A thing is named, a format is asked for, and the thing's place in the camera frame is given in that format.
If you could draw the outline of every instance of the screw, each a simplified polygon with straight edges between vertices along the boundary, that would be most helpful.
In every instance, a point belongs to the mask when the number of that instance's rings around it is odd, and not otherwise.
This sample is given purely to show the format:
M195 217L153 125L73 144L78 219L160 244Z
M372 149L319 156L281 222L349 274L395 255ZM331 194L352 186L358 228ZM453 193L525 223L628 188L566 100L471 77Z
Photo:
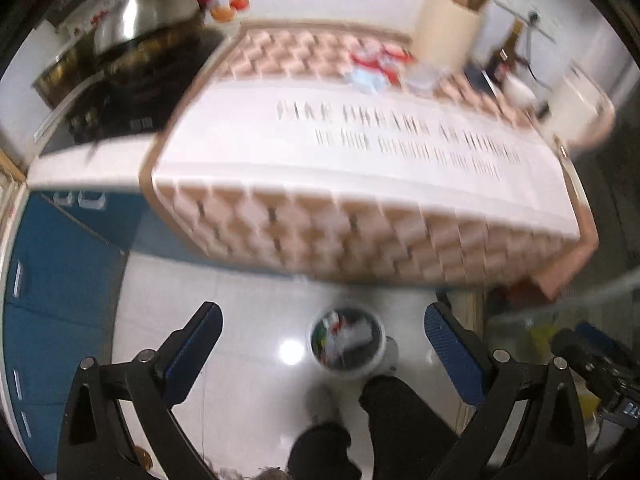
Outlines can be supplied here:
M540 15L535 10L532 10L529 13L529 25L533 25L535 27L539 22Z
M506 350L499 349L494 352L494 359L499 363L506 363L511 359L511 356Z
M80 367L82 368L82 370L88 370L94 365L94 363L95 360L93 357L85 357L84 359L82 359L82 361L80 361Z
M156 355L156 351L151 348L147 348L146 350L140 351L138 355L136 355L136 359L141 363L148 363L153 359Z
M556 368L558 368L559 370L565 370L566 368L566 360L562 357L556 357L554 359L554 364L556 365Z

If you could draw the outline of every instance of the brown bottle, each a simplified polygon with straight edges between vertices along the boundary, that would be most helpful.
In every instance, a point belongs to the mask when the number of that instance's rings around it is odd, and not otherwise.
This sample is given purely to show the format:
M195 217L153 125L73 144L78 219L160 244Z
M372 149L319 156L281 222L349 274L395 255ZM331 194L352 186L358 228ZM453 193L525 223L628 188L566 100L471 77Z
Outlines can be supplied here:
M504 78L509 72L515 72L516 61L516 45L522 34L524 22L515 20L509 37L504 41L500 48L494 50L491 59L486 64L486 73L494 83L501 85Z

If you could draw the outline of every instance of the electrical cable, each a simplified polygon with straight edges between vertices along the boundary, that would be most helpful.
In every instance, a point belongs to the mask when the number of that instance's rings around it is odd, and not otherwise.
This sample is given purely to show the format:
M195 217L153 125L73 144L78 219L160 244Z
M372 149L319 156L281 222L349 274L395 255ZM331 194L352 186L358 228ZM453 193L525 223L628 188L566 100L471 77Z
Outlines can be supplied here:
M539 20L540 20L540 17L536 12L529 13L529 23L527 23L527 41L526 41L527 51L526 51L526 59L525 59L526 67L529 70L529 73L531 74L533 81L538 83L545 90L551 90L551 86L540 81L540 79L538 79L536 75L533 73L533 69L531 68L531 33L534 29L537 28L537 23L539 22Z

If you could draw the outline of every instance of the black stovetop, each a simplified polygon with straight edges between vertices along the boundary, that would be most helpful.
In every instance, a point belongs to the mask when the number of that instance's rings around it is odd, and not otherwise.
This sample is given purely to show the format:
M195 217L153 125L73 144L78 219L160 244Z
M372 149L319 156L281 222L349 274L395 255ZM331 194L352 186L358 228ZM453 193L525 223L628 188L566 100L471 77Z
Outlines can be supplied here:
M146 67L128 80L106 77L95 83L76 99L41 155L161 130L223 39L219 31L204 29L198 41L176 48L161 63Z

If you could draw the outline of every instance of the yellow object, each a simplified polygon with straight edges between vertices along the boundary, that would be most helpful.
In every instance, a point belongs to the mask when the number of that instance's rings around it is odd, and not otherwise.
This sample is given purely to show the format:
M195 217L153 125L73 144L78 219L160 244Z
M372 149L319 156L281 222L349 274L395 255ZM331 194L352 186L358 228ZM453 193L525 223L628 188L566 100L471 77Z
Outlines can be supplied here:
M600 399L593 394L580 394L578 395L578 400L580 401L580 409L584 420L588 420L600 405Z
M211 17L219 23L230 22L236 15L233 7L214 7L209 11Z
M556 332L558 332L558 329L551 323L543 323L529 330L533 346L536 347L543 361L548 360L551 355L550 342L553 336L556 335Z
M0 150L0 168L10 174L17 182L24 182L26 180L24 174L2 150Z

